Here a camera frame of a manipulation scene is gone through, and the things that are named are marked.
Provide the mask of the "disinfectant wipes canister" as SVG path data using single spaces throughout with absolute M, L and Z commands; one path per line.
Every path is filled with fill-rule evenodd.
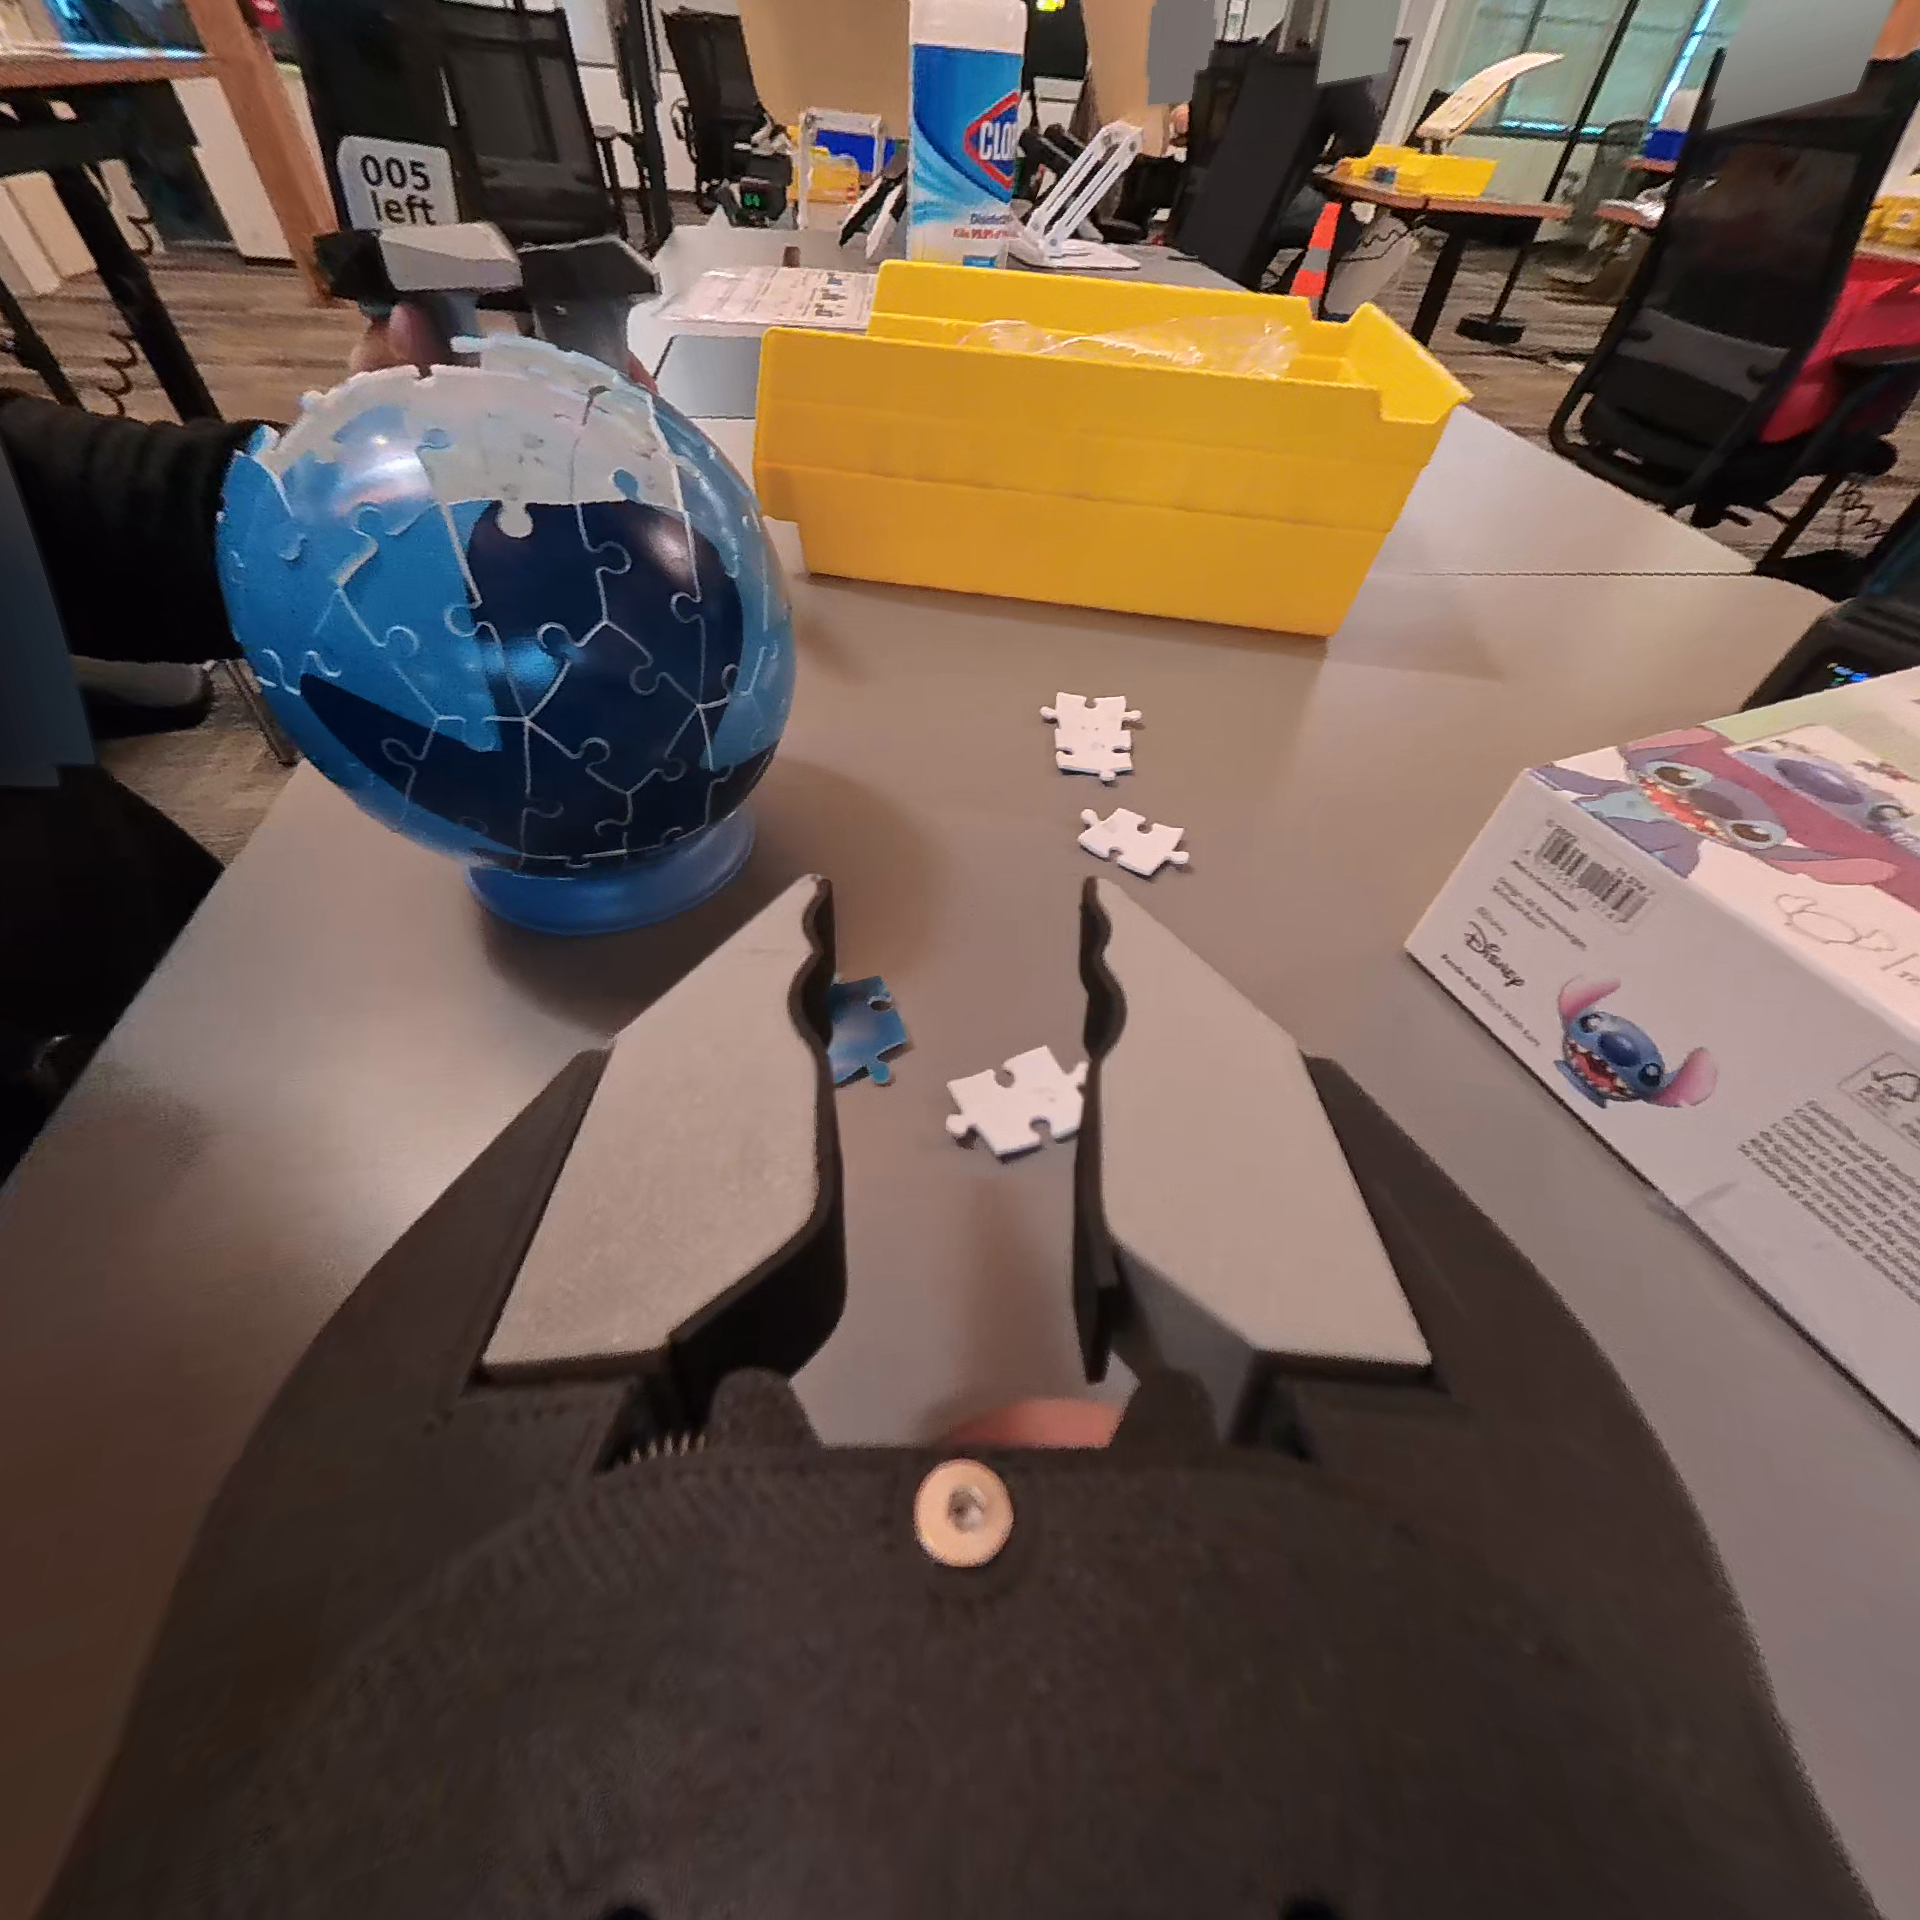
M 908 13 L 906 254 L 1000 271 L 1016 225 L 1025 2 Z

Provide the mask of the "clear plastic bag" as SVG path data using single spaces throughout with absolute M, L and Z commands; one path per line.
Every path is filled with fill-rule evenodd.
M 1304 339 L 1278 319 L 1206 317 L 1096 331 L 993 321 L 967 329 L 958 344 L 1056 363 L 1280 381 L 1295 369 Z

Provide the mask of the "white plastic stand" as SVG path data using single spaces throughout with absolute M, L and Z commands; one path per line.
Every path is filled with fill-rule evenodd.
M 1019 219 L 1006 245 L 1009 258 L 1030 273 L 1056 274 L 1134 274 L 1142 261 L 1124 247 L 1089 233 L 1098 207 L 1124 178 L 1144 146 L 1144 131 L 1130 122 L 1114 122 L 1098 131 Z

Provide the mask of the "blue ball stand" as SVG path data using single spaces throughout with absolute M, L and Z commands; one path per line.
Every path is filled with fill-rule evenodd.
M 755 821 L 722 823 L 617 872 L 536 877 L 470 866 L 470 895 L 497 919 L 551 938 L 604 938 L 673 921 L 732 885 L 755 849 Z

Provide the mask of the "white joined puzzle pieces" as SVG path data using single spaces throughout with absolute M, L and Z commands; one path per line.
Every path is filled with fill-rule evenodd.
M 1116 785 L 1134 773 L 1136 729 L 1145 715 L 1120 695 L 1089 697 L 1059 691 L 1040 709 L 1052 729 L 1052 762 L 1070 777 L 1094 777 Z

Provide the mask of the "printed paper sheet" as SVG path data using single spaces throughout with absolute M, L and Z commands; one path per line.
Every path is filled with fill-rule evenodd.
M 681 329 L 864 331 L 876 295 L 872 273 L 750 266 L 700 274 L 660 319 Z

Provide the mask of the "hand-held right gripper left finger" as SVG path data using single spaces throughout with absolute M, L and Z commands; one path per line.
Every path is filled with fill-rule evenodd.
M 794 1377 L 842 1317 L 833 887 L 808 873 L 611 1046 L 483 1353 L 497 1381 Z

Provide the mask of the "blue puzzle ball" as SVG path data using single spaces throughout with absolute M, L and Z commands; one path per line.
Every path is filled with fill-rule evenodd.
M 748 807 L 794 709 L 750 485 L 542 341 L 353 375 L 228 466 L 231 634 L 300 755 L 467 866 L 617 872 Z

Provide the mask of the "clear acrylic holder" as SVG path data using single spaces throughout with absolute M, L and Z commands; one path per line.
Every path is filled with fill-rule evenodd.
M 895 131 L 876 112 L 808 109 L 786 133 L 803 232 L 842 229 L 897 155 Z

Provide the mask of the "white puzzle piece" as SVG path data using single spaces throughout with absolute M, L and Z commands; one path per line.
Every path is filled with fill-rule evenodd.
M 1106 815 L 1094 807 L 1080 815 L 1081 832 L 1074 845 L 1091 858 L 1116 866 L 1120 873 L 1155 880 L 1163 873 L 1185 873 L 1193 856 L 1185 847 L 1185 827 L 1150 823 L 1144 815 L 1116 807 Z
M 1016 1161 L 1076 1138 L 1087 1087 L 1089 1063 L 1063 1069 L 1049 1048 L 1034 1048 L 1000 1069 L 953 1080 L 945 1129 L 961 1146 Z

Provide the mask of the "white cartoon puzzle box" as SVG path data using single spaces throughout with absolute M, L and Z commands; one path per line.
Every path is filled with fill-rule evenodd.
M 1524 771 L 1407 942 L 1918 1437 L 1918 675 Z

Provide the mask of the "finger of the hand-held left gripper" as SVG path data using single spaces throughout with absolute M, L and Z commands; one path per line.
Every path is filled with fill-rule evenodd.
M 660 297 L 655 266 L 626 241 L 602 233 L 579 242 L 518 247 L 520 289 L 536 336 L 607 369 L 632 367 L 632 314 Z
M 319 237 L 315 266 L 328 291 L 364 321 L 396 304 L 424 314 L 420 369 L 448 367 L 452 341 L 474 331 L 480 303 L 522 295 L 518 251 L 492 225 L 378 229 Z

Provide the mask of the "blue puzzle piece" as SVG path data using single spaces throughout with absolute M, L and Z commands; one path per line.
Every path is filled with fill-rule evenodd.
M 833 1083 L 846 1089 L 858 1080 L 876 1089 L 895 1083 L 895 1058 L 910 1038 L 900 1019 L 895 991 L 883 977 L 836 977 L 827 1000 Z

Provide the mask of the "stacked yellow plastic bins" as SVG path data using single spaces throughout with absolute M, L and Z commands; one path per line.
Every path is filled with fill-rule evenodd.
M 1278 319 L 1280 381 L 975 353 L 983 322 Z M 864 331 L 760 349 L 755 485 L 811 574 L 1330 638 L 1471 392 L 1364 304 L 890 261 Z

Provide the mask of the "small yellow bin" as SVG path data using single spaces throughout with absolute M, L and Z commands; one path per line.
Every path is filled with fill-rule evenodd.
M 1420 202 L 1476 202 L 1497 175 L 1497 160 L 1455 151 L 1376 145 L 1344 158 L 1332 178 Z

